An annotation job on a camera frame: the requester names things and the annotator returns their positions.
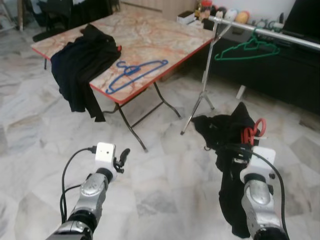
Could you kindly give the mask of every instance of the white wall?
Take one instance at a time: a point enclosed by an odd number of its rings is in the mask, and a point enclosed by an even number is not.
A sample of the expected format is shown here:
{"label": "white wall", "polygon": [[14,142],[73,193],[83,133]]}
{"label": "white wall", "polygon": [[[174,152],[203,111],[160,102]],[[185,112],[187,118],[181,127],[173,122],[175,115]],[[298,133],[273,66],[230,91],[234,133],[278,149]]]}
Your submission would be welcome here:
{"label": "white wall", "polygon": [[237,9],[239,12],[248,11],[251,23],[252,20],[260,19],[276,20],[281,13],[284,13],[284,19],[287,19],[295,0],[213,0],[212,2],[217,7]]}

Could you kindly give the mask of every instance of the red table edge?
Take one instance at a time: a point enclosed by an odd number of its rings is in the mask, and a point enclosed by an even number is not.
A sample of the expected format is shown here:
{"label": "red table edge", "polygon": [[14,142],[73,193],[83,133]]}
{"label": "red table edge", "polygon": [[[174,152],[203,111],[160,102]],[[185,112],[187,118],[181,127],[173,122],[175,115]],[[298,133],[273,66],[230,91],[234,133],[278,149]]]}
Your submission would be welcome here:
{"label": "red table edge", "polygon": [[[143,90],[145,90],[147,87],[149,87],[151,84],[153,84],[155,81],[157,81],[158,79],[162,78],[163,76],[165,76],[167,73],[169,73],[171,70],[173,70],[176,66],[180,65],[182,62],[184,62],[185,60],[187,60],[188,58],[190,58],[192,55],[194,55],[195,53],[197,53],[198,51],[200,51],[201,49],[203,49],[205,46],[207,46],[211,41],[213,40],[213,38],[211,38],[210,40],[206,41],[202,46],[200,46],[199,48],[197,48],[196,50],[194,50],[193,52],[189,53],[187,56],[185,56],[183,59],[181,59],[180,61],[178,61],[176,64],[172,65],[170,68],[168,68],[166,71],[164,71],[163,73],[161,73],[159,76],[157,76],[156,78],[154,78],[152,81],[148,82],[146,85],[142,86],[138,91],[133,92],[132,94],[130,94],[129,96],[127,96],[125,99],[123,100],[118,100],[112,97],[112,94],[107,94],[104,91],[102,91],[101,89],[97,88],[96,86],[92,85],[91,83],[90,86],[97,90],[98,92],[102,93],[103,95],[105,95],[106,97],[110,98],[111,100],[113,100],[115,103],[118,104],[125,104],[126,102],[128,102],[129,100],[131,100],[132,98],[134,98],[136,95],[138,95],[139,93],[141,93]],[[35,48],[31,47],[32,50],[34,50],[36,53],[40,54],[42,57],[50,60],[50,58],[44,54],[42,54],[41,52],[39,52],[38,50],[36,50]]]}

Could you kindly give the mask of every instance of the black cloth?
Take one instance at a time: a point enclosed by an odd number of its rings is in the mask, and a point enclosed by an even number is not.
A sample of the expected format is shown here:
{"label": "black cloth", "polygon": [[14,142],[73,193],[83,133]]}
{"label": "black cloth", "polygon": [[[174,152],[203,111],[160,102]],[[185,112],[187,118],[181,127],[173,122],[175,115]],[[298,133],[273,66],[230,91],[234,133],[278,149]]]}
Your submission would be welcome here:
{"label": "black cloth", "polygon": [[83,36],[69,42],[51,58],[52,74],[59,92],[72,112],[88,110],[96,122],[105,122],[89,82],[107,70],[121,55],[112,36],[88,24]]}
{"label": "black cloth", "polygon": [[241,148],[250,149],[248,144],[241,143],[241,132],[246,127],[253,128],[255,122],[249,116],[243,102],[239,103],[231,115],[217,115],[214,117],[198,116],[191,120],[195,129],[204,137],[206,146],[216,150],[217,168],[223,172],[219,202],[224,218],[232,225],[232,233],[241,238],[250,237],[247,226],[246,213],[241,200],[245,185],[240,180],[240,172],[246,164],[235,163],[233,158],[248,160],[251,156],[224,150],[224,146],[232,144]]}

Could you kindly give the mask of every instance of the plastic hanger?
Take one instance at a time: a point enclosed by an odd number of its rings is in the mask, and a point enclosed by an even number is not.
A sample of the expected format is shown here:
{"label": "plastic hanger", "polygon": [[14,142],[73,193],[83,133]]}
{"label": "plastic hanger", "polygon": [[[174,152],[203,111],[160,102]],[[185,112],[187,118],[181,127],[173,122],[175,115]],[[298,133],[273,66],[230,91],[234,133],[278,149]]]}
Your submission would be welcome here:
{"label": "plastic hanger", "polygon": [[[147,66],[147,65],[151,65],[151,64],[160,64],[158,66],[156,66],[155,68],[145,72],[144,74],[136,77],[135,79],[123,84],[122,86],[116,88],[116,89],[113,89],[113,85],[119,80],[121,79],[123,76],[130,76],[132,74],[135,74],[137,72],[139,72],[141,70],[141,67],[143,66]],[[119,61],[117,62],[116,66],[118,68],[124,68],[123,70],[123,73],[121,75],[119,75],[116,79],[114,79],[108,86],[108,89],[105,90],[105,93],[106,94],[114,94],[115,92],[118,92],[119,90],[125,88],[126,86],[132,84],[133,82],[141,79],[142,77],[144,77],[145,75],[148,75],[149,73],[152,73],[153,71],[159,69],[159,68],[162,68],[164,65],[167,65],[168,64],[168,60],[156,60],[156,61],[148,61],[148,62],[145,62],[145,63],[142,63],[140,65],[131,65],[131,66],[126,66],[126,62],[125,61]]]}
{"label": "plastic hanger", "polygon": [[[227,48],[226,50],[222,51],[221,54],[217,54],[214,56],[216,61],[232,61],[232,60],[248,60],[248,59],[257,59],[257,58],[264,58],[268,56],[274,56],[280,53],[280,49],[274,45],[273,43],[267,43],[266,41],[259,41],[255,35],[256,32],[255,28],[252,32],[251,38],[247,42],[240,43],[237,46],[232,46]],[[258,50],[261,46],[267,47],[269,49],[273,49],[270,53],[255,55],[255,56],[241,56],[241,57],[224,57],[227,52],[232,52],[233,50],[243,48],[244,51],[254,51]]]}

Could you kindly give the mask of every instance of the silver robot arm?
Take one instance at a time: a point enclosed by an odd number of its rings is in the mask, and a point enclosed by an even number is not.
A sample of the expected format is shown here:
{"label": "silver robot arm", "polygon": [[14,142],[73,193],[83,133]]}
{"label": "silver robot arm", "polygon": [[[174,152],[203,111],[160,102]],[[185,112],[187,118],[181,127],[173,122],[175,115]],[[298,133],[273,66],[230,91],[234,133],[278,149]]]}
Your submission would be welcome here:
{"label": "silver robot arm", "polygon": [[81,186],[79,199],[68,220],[63,223],[46,240],[92,240],[101,215],[102,205],[106,199],[109,183],[114,181],[118,173],[123,173],[130,150],[127,148],[115,158],[116,146],[99,142],[95,155],[95,173]]}
{"label": "silver robot arm", "polygon": [[[254,146],[254,153],[267,159],[271,164],[275,161],[276,152],[273,149]],[[269,191],[269,174],[271,167],[261,159],[252,155],[240,179],[245,183],[242,207],[246,214],[248,230],[254,240],[287,240],[274,208],[274,198]]]}

